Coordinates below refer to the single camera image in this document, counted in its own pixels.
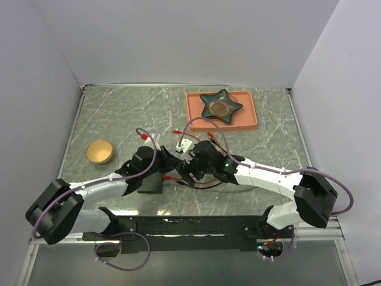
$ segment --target robotic arm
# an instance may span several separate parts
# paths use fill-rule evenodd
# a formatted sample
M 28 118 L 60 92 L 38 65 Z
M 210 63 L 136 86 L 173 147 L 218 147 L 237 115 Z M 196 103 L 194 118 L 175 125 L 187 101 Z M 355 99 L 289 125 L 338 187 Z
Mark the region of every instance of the robotic arm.
M 37 230 L 48 244 L 55 244 L 70 233 L 115 234 L 120 230 L 120 221 L 109 210 L 103 207 L 95 211 L 81 208 L 106 198 L 130 194 L 142 186 L 144 179 L 151 180 L 152 176 L 162 178 L 164 173 L 177 169 L 182 179 L 191 186 L 195 184 L 191 174 L 197 180 L 205 174 L 211 174 L 221 182 L 258 186 L 291 199 L 281 206 L 267 208 L 261 223 L 253 227 L 256 231 L 252 233 L 256 233 L 258 238 L 273 238 L 279 230 L 303 221 L 318 228 L 324 228 L 328 223 L 337 192 L 324 177 L 313 172 L 315 169 L 284 175 L 287 173 L 284 169 L 258 164 L 241 156 L 233 155 L 235 160 L 223 156 L 210 141 L 193 144 L 187 139 L 183 139 L 181 145 L 176 147 L 176 151 L 185 157 L 181 161 L 163 146 L 159 147 L 156 142 L 154 144 L 158 150 L 154 163 L 143 175 L 123 179 L 127 175 L 140 173 L 150 165 L 154 150 L 148 146 L 152 146 L 149 138 L 131 160 L 106 177 L 70 184 L 62 179 L 53 181 L 28 209 L 26 219 L 33 226 L 40 220 Z M 51 206 L 54 200 L 71 189 L 76 191 Z M 48 207 L 46 215 L 41 217 Z

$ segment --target gray floor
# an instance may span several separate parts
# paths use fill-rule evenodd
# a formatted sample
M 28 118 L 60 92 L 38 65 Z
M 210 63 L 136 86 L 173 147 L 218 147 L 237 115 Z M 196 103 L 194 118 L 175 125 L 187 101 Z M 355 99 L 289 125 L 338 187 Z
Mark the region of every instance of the gray floor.
M 237 250 L 155 251 L 136 272 L 122 272 L 94 259 L 93 245 L 41 245 L 29 286 L 66 285 L 346 285 L 333 241 L 298 242 L 274 263 Z M 113 263 L 135 267 L 146 253 L 124 254 Z
M 118 169 L 142 145 L 135 133 L 137 126 L 161 133 L 160 144 L 174 153 L 176 135 L 171 130 L 183 129 L 186 124 L 185 94 L 221 88 L 223 86 L 86 87 L 62 177 L 67 182 L 86 181 Z M 258 117 L 257 130 L 226 133 L 233 154 L 286 169 L 307 165 L 285 89 L 227 89 L 251 91 Z M 105 165 L 92 164 L 86 159 L 87 146 L 97 139 L 111 141 L 115 149 L 113 160 Z M 118 215 L 261 215 L 268 206 L 287 201 L 286 197 L 262 189 L 224 193 L 248 189 L 251 188 L 224 184 L 216 188 L 219 193 L 215 193 L 171 185 L 165 186 L 161 195 L 135 192 L 99 202 L 89 209 L 105 206 Z

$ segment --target table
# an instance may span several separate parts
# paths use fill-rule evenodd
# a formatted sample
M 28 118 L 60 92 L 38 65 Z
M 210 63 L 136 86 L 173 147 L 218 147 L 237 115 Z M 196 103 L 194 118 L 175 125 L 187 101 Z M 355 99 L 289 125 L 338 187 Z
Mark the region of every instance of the table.
M 161 134 L 160 145 L 174 153 L 173 129 L 186 124 L 185 94 L 188 92 L 249 90 L 258 117 L 258 128 L 249 132 L 229 132 L 226 138 L 232 154 L 253 161 L 296 169 L 307 159 L 285 89 L 232 88 L 229 86 L 87 86 L 83 104 L 63 164 L 62 178 L 81 182 L 99 178 L 118 169 L 131 158 L 142 140 L 137 126 Z M 97 139 L 109 140 L 113 159 L 103 165 L 86 158 L 88 145 Z M 134 192 L 125 197 L 100 201 L 88 209 L 105 206 L 116 215 L 219 216 L 261 215 L 270 205 L 288 199 L 249 186 L 224 184 L 210 190 L 195 190 L 165 182 L 160 195 Z

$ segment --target wall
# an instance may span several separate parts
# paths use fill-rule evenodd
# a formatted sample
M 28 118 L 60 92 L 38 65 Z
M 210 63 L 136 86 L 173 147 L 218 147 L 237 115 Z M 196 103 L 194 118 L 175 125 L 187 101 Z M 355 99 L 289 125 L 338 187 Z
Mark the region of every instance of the wall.
M 360 284 L 381 278 L 381 1 L 341 0 L 292 99 L 313 163 L 355 197 L 340 223 Z M 348 203 L 340 193 L 337 209 Z
M 57 177 L 80 88 L 27 0 L 0 3 L 0 267 L 14 285 L 32 227 L 28 207 Z
M 81 85 L 292 87 L 338 0 L 32 0 Z

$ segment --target metal frame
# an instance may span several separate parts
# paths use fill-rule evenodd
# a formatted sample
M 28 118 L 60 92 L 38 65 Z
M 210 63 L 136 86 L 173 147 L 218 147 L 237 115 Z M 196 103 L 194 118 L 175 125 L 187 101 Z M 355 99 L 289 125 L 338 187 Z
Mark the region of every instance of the metal frame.
M 195 84 L 195 83 L 114 83 L 114 84 L 107 84 L 107 85 L 86 85 L 82 88 L 82 95 L 79 100 L 79 105 L 77 108 L 76 115 L 73 120 L 73 124 L 71 127 L 70 136 L 68 138 L 67 147 L 64 153 L 64 157 L 61 163 L 60 171 L 58 173 L 58 177 L 61 176 L 64 162 L 66 160 L 66 156 L 68 153 L 68 150 L 70 148 L 70 142 L 74 134 L 74 129 L 76 127 L 78 117 L 83 105 L 83 101 L 85 98 L 84 91 L 87 86 L 192 86 L 192 85 L 200 85 L 200 86 L 210 86 L 210 85 L 203 85 L 203 84 Z M 299 125 L 299 121 L 296 117 L 295 109 L 293 107 L 292 99 L 289 90 L 287 90 L 287 97 L 292 109 L 293 117 L 295 119 L 296 126 L 298 128 L 298 133 L 301 137 L 301 141 L 304 148 L 304 153 L 307 158 L 307 163 L 312 166 L 310 156 L 308 155 L 307 146 L 305 144 L 301 128 Z M 345 274 L 346 281 L 349 286 L 357 286 L 357 278 L 355 276 L 355 272 L 353 269 L 353 265 L 351 262 L 351 259 L 348 254 L 348 250 L 346 249 L 346 245 L 344 242 L 343 233 L 341 231 L 341 227 L 338 221 L 338 218 L 336 216 L 332 216 L 329 220 L 328 226 L 325 229 L 318 229 L 314 228 L 313 226 L 307 224 L 307 223 L 300 223 L 299 226 L 295 230 L 295 239 L 298 241 L 327 241 L 327 240 L 334 240 L 336 243 L 336 248 L 338 249 L 338 255 L 342 264 L 342 268 Z M 289 241 L 290 239 L 280 239 L 280 241 Z M 62 244 L 95 244 L 95 241 L 83 241 L 82 240 L 82 234 L 73 234 L 68 235 L 65 237 L 62 241 L 60 241 Z M 46 244 L 43 240 L 34 240 L 33 238 L 30 239 L 29 246 L 27 249 L 26 257 L 24 260 L 24 263 L 21 267 L 20 274 L 18 276 L 18 280 L 16 283 L 16 286 L 27 286 L 29 283 L 29 278 L 32 273 L 33 265 L 35 263 L 36 255 L 38 253 L 39 245 L 40 244 Z

